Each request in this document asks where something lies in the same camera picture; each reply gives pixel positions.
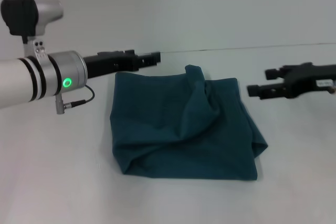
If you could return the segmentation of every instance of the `black cable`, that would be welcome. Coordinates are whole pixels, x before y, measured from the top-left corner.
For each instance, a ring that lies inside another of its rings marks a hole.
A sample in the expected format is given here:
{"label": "black cable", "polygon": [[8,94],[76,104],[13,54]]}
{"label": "black cable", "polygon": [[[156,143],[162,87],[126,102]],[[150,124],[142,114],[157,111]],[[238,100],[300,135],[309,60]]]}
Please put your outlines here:
{"label": "black cable", "polygon": [[72,108],[83,105],[83,104],[88,103],[88,102],[91,102],[95,98],[96,95],[94,93],[94,90],[87,85],[85,85],[85,87],[88,88],[91,91],[92,97],[89,100],[80,100],[80,101],[76,101],[76,102],[70,102]]}
{"label": "black cable", "polygon": [[89,86],[85,85],[85,87],[88,88],[92,93],[92,97],[89,100],[86,100],[85,102],[91,102],[95,98],[96,94],[94,93],[94,90]]}

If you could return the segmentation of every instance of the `silver bracket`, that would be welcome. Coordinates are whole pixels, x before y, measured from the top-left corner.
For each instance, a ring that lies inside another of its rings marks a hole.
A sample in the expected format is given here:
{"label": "silver bracket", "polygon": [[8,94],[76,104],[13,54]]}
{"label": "silver bracket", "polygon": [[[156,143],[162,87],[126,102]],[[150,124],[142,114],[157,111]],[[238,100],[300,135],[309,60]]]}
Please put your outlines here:
{"label": "silver bracket", "polygon": [[46,79],[46,97],[55,95],[57,90],[57,75],[53,64],[49,60],[42,39],[36,37],[28,37],[27,44],[24,44],[25,57],[33,56],[40,64],[44,77]]}

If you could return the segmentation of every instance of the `teal cloth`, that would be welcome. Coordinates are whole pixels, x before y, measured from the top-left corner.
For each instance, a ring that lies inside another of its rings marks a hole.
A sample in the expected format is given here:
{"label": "teal cloth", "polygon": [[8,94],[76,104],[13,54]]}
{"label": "teal cloth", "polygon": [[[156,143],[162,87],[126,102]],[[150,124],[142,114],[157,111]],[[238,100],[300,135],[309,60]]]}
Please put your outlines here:
{"label": "teal cloth", "polygon": [[237,79],[202,70],[147,77],[117,73],[112,151],[124,174],[152,178],[256,180],[267,144],[240,100]]}

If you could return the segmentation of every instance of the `white table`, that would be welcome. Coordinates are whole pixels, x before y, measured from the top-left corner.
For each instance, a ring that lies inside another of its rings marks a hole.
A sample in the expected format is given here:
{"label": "white table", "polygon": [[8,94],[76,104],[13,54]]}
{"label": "white table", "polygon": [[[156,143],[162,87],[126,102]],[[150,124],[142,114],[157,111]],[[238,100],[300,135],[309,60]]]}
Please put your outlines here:
{"label": "white table", "polygon": [[[336,41],[333,0],[61,0],[47,27],[49,51],[219,49]],[[0,23],[1,58],[23,55]],[[335,63],[336,46],[163,54],[139,74],[201,66],[208,79],[236,77],[269,148],[256,182],[121,175],[111,154],[114,75],[89,80],[94,101],[56,115],[54,99],[0,111],[0,223],[335,223],[336,97],[311,93],[260,101],[246,85],[264,70]],[[89,96],[83,89],[65,101]]]}

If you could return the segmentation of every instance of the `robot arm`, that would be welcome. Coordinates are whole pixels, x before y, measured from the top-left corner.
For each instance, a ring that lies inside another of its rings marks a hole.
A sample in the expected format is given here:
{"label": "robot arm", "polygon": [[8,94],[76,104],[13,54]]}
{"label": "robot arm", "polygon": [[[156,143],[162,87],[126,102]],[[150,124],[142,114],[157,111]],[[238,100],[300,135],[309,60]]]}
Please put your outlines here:
{"label": "robot arm", "polygon": [[63,104],[62,93],[85,87],[89,78],[138,71],[161,61],[159,52],[138,56],[134,50],[100,52],[85,58],[75,51],[48,54],[37,36],[45,33],[49,22],[63,17],[57,0],[3,0],[1,14],[10,34],[22,37],[25,55],[0,61],[0,109],[55,95],[57,113],[63,114],[87,101]]}
{"label": "robot arm", "polygon": [[336,90],[336,65],[314,66],[309,62],[283,66],[280,69],[268,69],[265,74],[267,80],[283,78],[284,81],[265,86],[248,86],[250,97],[259,97],[261,100],[279,97],[293,99],[307,92],[335,93]]}

